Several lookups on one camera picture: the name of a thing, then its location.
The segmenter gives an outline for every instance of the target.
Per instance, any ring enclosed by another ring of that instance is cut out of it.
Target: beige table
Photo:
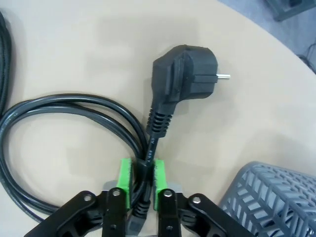
[[[201,192],[218,202],[252,160],[315,174],[315,75],[217,1],[2,0],[0,6],[14,39],[10,105],[88,92],[123,103],[145,124],[152,61],[179,44],[205,46],[217,56],[219,72],[232,79],[218,83],[208,99],[178,105],[157,153],[169,181],[187,195]],[[120,159],[130,156],[115,135],[72,115],[27,118],[9,136],[14,177],[58,205],[81,190],[99,194],[117,177]],[[36,225],[2,187],[0,197],[0,236],[21,237]],[[156,232],[151,213],[142,233]]]

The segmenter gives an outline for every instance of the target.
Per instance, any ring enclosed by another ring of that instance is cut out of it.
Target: black power plug
[[[179,45],[156,59],[147,133],[153,138],[164,137],[180,101],[206,98],[213,93],[218,79],[230,78],[218,75],[217,67],[215,55],[204,47]]]

